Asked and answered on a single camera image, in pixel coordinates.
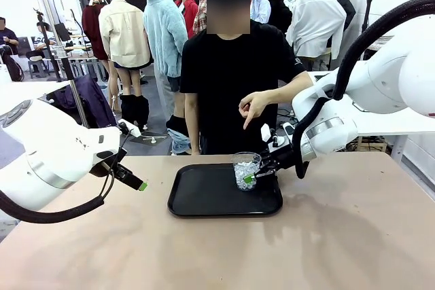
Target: black jacket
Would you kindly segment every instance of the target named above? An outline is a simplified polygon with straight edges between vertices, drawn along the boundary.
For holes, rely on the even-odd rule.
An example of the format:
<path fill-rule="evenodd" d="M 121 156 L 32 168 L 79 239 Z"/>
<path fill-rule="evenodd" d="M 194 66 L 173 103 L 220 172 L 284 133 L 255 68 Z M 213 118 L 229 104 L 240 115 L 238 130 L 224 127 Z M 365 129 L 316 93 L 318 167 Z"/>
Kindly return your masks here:
<path fill-rule="evenodd" d="M 282 33 L 286 34 L 292 23 L 292 12 L 284 4 L 283 0 L 269 0 L 271 3 L 271 17 L 267 24 L 275 26 Z"/>
<path fill-rule="evenodd" d="M 337 0 L 346 12 L 345 31 L 351 24 L 352 18 L 355 16 L 355 8 L 353 8 L 350 0 Z"/>

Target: white shirt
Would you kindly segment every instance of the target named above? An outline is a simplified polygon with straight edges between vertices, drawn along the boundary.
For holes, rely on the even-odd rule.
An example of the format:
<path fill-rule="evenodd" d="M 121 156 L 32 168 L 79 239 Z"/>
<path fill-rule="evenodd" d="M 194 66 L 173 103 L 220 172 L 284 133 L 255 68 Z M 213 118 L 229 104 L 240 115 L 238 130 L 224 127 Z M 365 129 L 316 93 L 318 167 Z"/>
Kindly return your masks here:
<path fill-rule="evenodd" d="M 296 0 L 286 39 L 297 56 L 317 58 L 332 36 L 332 59 L 338 57 L 346 12 L 337 0 Z"/>
<path fill-rule="evenodd" d="M 294 4 L 295 4 L 296 0 L 284 0 L 284 5 L 286 5 L 288 7 L 288 9 L 292 12 L 294 11 Z"/>
<path fill-rule="evenodd" d="M 269 0 L 251 0 L 251 19 L 266 24 L 271 17 Z"/>
<path fill-rule="evenodd" d="M 104 50 L 120 66 L 135 68 L 150 61 L 143 12 L 125 0 L 112 0 L 99 16 Z"/>

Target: red jacket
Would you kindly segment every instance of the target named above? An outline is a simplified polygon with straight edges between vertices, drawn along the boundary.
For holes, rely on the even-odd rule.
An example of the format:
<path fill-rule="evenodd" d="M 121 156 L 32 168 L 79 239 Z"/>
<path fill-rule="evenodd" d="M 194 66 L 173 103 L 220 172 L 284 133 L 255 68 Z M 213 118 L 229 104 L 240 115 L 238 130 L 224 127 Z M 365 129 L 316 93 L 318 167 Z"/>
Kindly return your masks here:
<path fill-rule="evenodd" d="M 175 4 L 177 7 L 181 5 L 181 0 L 176 0 Z M 186 28 L 188 30 L 189 39 L 194 36 L 193 33 L 193 22 L 195 21 L 196 13 L 198 12 L 198 5 L 195 0 L 185 0 L 184 1 L 184 11 L 183 16 L 186 21 Z"/>
<path fill-rule="evenodd" d="M 107 54 L 103 47 L 103 40 L 101 39 L 100 26 L 98 16 L 100 15 L 101 8 L 104 5 L 97 3 L 93 6 L 86 6 L 83 9 L 82 26 L 84 34 L 89 38 L 92 44 L 92 52 L 99 60 L 107 60 Z"/>

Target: light blue shirt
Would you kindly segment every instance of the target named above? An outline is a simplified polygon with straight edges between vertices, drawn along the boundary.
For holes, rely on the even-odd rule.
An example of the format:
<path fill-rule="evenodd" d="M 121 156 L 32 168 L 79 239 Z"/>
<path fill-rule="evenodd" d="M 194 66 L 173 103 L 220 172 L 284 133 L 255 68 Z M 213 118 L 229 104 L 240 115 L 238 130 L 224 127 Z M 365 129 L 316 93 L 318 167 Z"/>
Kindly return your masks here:
<path fill-rule="evenodd" d="M 179 77 L 188 32 L 174 0 L 147 0 L 143 24 L 157 69 L 166 76 Z"/>
<path fill-rule="evenodd" d="M 251 19 L 266 24 L 271 17 L 269 0 L 251 0 Z"/>

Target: black t-shirt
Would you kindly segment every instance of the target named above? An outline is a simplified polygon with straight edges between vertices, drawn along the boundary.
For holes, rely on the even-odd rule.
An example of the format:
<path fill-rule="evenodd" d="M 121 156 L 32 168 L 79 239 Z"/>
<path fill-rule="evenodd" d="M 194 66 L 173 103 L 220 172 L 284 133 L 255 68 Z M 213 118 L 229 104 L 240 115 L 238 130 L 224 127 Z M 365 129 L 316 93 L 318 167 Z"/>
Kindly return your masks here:
<path fill-rule="evenodd" d="M 11 40 L 16 40 L 18 41 L 18 38 L 16 37 L 15 33 L 13 32 L 13 30 L 9 30 L 7 27 L 5 27 L 4 30 L 0 30 L 0 46 L 3 44 L 6 44 L 7 46 L 11 47 L 12 49 L 12 54 L 17 54 L 17 48 L 14 44 L 12 43 L 6 43 L 3 40 L 3 37 L 9 37 Z"/>
<path fill-rule="evenodd" d="M 198 94 L 198 124 L 205 154 L 260 152 L 263 124 L 275 127 L 277 105 L 243 130 L 239 113 L 242 98 L 252 92 L 278 87 L 278 80 L 290 82 L 305 70 L 274 26 L 251 20 L 251 33 L 223 40 L 202 31 L 184 45 L 181 62 L 182 93 Z"/>

